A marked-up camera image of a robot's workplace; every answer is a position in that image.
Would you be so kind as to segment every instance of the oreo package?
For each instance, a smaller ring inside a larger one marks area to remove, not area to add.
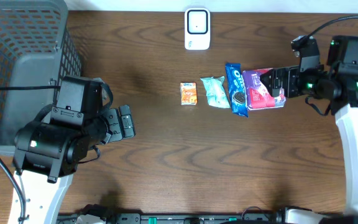
[[[248,118],[247,95],[244,88],[244,79],[241,75],[241,64],[227,63],[226,75],[232,112]]]
[[[261,110],[266,108],[279,108],[285,104],[284,89],[280,89],[278,97],[270,96],[266,87],[260,81],[260,75],[268,72],[271,68],[243,71],[245,81],[248,110]]]

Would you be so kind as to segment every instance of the gray wire basket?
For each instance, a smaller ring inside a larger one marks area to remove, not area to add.
[[[81,76],[67,14],[63,0],[0,0],[0,87],[60,85],[65,75]],[[0,146],[14,145],[16,132],[57,96],[57,90],[0,91]]]

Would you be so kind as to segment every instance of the oreo logo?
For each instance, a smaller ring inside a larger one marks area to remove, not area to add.
[[[238,70],[234,69],[233,70],[233,75],[235,76],[235,78],[237,80],[236,82],[234,82],[236,87],[237,88],[243,87],[244,86],[244,79],[242,78],[241,73]]]

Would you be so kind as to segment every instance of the blue package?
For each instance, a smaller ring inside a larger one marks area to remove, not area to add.
[[[248,118],[247,95],[244,89],[244,79],[241,75],[241,64],[227,63],[226,75],[232,112]]]

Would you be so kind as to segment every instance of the wood grain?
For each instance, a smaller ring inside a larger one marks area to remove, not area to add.
[[[236,213],[251,205],[341,211],[344,163],[332,116],[317,115],[299,97],[242,118],[208,106],[200,81],[225,75],[226,62],[295,65],[290,41],[339,16],[213,13],[210,49],[187,51],[182,13],[70,12],[85,75],[110,85],[113,106],[131,106],[137,136],[101,147],[100,160],[80,165],[61,212],[89,203],[145,213]],[[339,34],[358,35],[358,21],[315,35],[323,63]],[[198,105],[180,106],[180,82],[197,83]],[[0,223],[11,197],[0,169]]]

